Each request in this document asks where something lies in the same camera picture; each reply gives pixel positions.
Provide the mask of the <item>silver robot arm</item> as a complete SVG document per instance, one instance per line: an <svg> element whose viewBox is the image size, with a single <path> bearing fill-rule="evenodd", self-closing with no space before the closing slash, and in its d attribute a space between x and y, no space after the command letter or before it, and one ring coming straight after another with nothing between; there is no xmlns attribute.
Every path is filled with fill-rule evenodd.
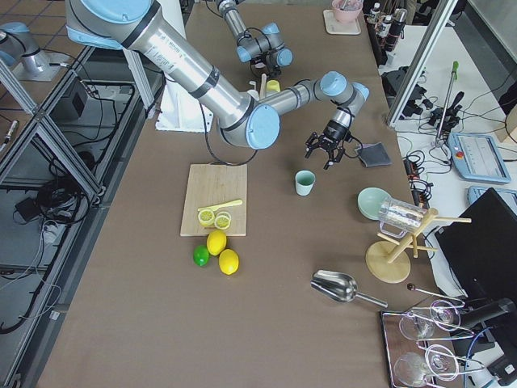
<svg viewBox="0 0 517 388"><path fill-rule="evenodd" d="M232 146L263 150L277 140L280 117L314 100L329 100L336 113L321 134L312 133L307 150L328 153L327 165L341 160L350 127L367 101L369 90L330 71L316 80L296 85L263 99L238 91L183 35L171 26L157 1L68 1L68 37L101 49L127 49L151 60L218 120L219 131Z"/></svg>
<svg viewBox="0 0 517 388"><path fill-rule="evenodd" d="M270 78L278 78L282 69L291 65L293 53L286 46L276 23L262 28L247 27L237 5L240 1L216 1L217 11L226 22L236 41L240 62L248 63L253 70L261 70Z"/></svg>

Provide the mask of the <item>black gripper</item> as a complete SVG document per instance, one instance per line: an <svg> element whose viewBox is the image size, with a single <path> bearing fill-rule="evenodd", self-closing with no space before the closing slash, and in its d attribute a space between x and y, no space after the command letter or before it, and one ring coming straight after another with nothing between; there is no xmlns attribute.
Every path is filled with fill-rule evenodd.
<svg viewBox="0 0 517 388"><path fill-rule="evenodd" d="M341 161L344 155L343 144L350 141L350 129L344 124L330 120L321 135L312 132L305 142L305 158L309 158L315 150L324 149L327 152L328 159L323 169L328 170L335 163Z"/></svg>
<svg viewBox="0 0 517 388"><path fill-rule="evenodd" d="M279 77L282 73L281 60L278 56L260 56L252 59L252 68L268 77Z"/></svg>

